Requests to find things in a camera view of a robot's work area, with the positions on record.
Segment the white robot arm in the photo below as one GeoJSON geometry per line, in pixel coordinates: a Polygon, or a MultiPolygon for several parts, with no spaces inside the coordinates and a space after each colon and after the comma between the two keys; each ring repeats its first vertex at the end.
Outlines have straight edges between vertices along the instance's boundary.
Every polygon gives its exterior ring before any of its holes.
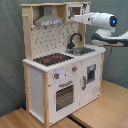
{"type": "Polygon", "coordinates": [[[84,15],[75,15],[76,22],[98,26],[99,29],[91,36],[91,41],[96,46],[128,47],[128,31],[113,37],[117,25],[117,18],[108,13],[91,12],[84,15]]]}

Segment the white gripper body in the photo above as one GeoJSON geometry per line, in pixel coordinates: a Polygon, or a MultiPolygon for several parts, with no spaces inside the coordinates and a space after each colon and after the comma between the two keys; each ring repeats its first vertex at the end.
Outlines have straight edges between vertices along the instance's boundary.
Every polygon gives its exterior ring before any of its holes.
{"type": "Polygon", "coordinates": [[[88,24],[91,25],[91,19],[92,19],[93,13],[88,13],[84,15],[75,15],[74,21],[82,24],[88,24]]]}

